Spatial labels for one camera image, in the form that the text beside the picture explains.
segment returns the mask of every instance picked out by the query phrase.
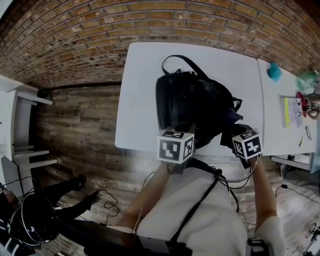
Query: yellow notebook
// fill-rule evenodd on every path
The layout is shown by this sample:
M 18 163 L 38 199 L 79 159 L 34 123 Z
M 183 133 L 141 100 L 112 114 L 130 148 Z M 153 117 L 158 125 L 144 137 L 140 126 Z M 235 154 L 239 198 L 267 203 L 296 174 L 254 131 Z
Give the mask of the yellow notebook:
M 300 98 L 283 97 L 282 110 L 283 110 L 283 127 L 284 128 L 298 128 L 304 120 L 302 114 L 302 105 Z

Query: shoe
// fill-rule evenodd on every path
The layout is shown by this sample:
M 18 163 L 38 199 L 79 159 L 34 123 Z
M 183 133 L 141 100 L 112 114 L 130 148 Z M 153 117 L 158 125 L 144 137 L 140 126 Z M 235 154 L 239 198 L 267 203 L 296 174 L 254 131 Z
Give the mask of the shoe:
M 85 184 L 87 182 L 87 178 L 83 174 L 80 174 L 78 176 L 78 180 L 79 180 L 79 187 L 76 189 L 76 191 L 79 191 L 80 189 L 82 189 L 85 186 Z

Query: wooden floor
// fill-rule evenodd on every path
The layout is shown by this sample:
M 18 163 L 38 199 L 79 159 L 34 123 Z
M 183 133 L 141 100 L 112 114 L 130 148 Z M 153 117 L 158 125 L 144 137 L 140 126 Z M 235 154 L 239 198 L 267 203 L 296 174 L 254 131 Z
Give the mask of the wooden floor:
M 58 159 L 57 164 L 35 168 L 32 175 L 41 187 L 65 181 L 79 174 L 87 178 L 81 191 L 72 191 L 61 202 L 72 206 L 83 197 L 97 190 L 106 189 L 118 200 L 120 214 L 109 217 L 108 224 L 114 225 L 121 213 L 141 190 L 148 174 L 155 171 L 159 162 L 147 152 L 119 149 L 115 146 L 116 120 L 120 86 L 60 89 L 45 92 L 40 97 L 50 99 L 53 105 L 34 107 L 34 144 L 38 149 L 50 150 L 50 158 Z M 208 164 L 223 170 L 227 178 L 243 176 L 244 171 L 235 157 L 199 157 Z M 282 184 L 280 170 L 268 158 L 263 159 L 274 188 Z M 309 191 L 294 188 L 304 195 L 317 199 Z M 241 218 L 247 229 L 255 228 L 255 202 L 252 180 L 235 190 L 238 197 Z M 319 220 L 318 204 L 290 191 L 278 190 L 279 216 L 282 218 L 287 239 L 288 255 L 301 255 L 309 244 L 306 234 L 312 223 Z M 105 209 L 106 201 L 113 199 L 101 195 L 99 203 L 80 218 L 106 223 L 108 215 L 116 209 Z M 41 250 L 43 255 L 53 255 L 61 250 L 67 255 L 84 255 L 83 248 L 60 235 Z

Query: backpack strap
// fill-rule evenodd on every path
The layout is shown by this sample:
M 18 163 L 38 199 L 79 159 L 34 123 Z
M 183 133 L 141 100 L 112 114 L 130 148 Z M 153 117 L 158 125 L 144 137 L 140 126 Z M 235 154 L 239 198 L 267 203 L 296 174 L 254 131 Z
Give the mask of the backpack strap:
M 242 104 L 242 99 L 239 99 L 239 98 L 235 98 L 235 97 L 232 97 L 233 101 L 234 102 L 239 102 L 235 107 L 234 107 L 234 111 L 237 112 L 240 107 L 241 107 L 241 104 Z
M 161 65 L 162 71 L 163 71 L 163 73 L 165 75 L 169 75 L 170 74 L 164 68 L 165 61 L 170 57 L 177 57 L 177 58 L 183 59 L 198 74 L 199 77 L 202 77 L 204 79 L 209 79 L 207 77 L 207 75 L 192 60 L 190 60 L 189 58 L 187 58 L 187 57 L 185 57 L 183 55 L 170 55 L 169 57 L 165 58 L 165 60 L 162 62 L 162 65 Z
M 186 216 L 184 217 L 178 231 L 173 235 L 173 237 L 170 239 L 171 242 L 177 242 L 179 235 L 182 231 L 182 229 L 185 227 L 185 225 L 189 222 L 189 220 L 192 218 L 192 216 L 195 214 L 196 210 L 199 208 L 200 204 L 203 200 L 206 199 L 207 195 L 211 192 L 211 190 L 216 186 L 218 182 L 218 179 L 214 179 L 213 183 L 208 187 L 208 189 L 204 192 L 201 199 L 188 211 Z

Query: sleeve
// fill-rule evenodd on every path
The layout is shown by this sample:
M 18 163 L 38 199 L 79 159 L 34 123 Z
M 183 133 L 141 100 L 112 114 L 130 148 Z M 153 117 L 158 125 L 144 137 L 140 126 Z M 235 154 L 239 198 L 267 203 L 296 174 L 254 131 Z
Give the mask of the sleeve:
M 269 246 L 270 255 L 286 255 L 287 244 L 284 227 L 279 217 L 272 216 L 267 218 L 253 236 L 262 239 Z

